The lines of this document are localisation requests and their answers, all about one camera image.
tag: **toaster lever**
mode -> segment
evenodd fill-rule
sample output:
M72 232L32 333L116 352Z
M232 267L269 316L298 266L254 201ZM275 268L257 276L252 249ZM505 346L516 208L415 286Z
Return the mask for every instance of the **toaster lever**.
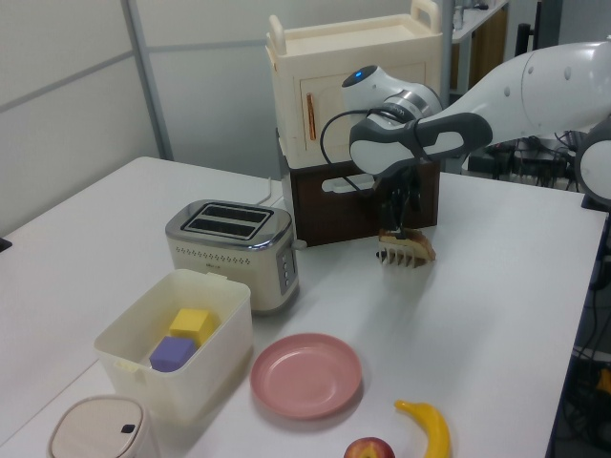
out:
M295 239L290 244L290 247L296 251L305 250L307 248L307 242L305 240Z

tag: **white container lid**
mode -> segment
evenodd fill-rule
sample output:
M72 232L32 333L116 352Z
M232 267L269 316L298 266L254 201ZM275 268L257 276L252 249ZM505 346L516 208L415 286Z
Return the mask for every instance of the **white container lid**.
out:
M136 402L96 397L71 407L49 442L52 458L117 458L129 455L142 426L144 412Z

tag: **red apple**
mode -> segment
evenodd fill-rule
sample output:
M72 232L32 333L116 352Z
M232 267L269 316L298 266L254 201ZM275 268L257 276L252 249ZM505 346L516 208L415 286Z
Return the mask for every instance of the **red apple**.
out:
M394 458L394 452L382 439L363 437L348 446L344 458Z

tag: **dark brown wooden box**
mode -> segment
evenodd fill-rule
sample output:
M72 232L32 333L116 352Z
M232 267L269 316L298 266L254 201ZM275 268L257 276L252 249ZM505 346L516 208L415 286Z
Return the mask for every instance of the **dark brown wooden box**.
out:
M323 191L327 179L358 175L361 171L352 162L290 169L280 145L278 146L283 174L284 201L295 217L298 239L308 246L376 236L380 229L379 206L384 193L379 188L369 198L356 192L336 194ZM438 162L418 166L422 180L421 211L408 210L405 227L418 229L437 224L439 200Z

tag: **yellow cube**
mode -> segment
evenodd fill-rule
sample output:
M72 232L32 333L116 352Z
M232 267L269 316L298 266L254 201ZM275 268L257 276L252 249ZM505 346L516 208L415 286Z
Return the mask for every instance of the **yellow cube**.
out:
M210 310L182 308L170 325L170 336L191 339L197 348L216 331L220 320Z

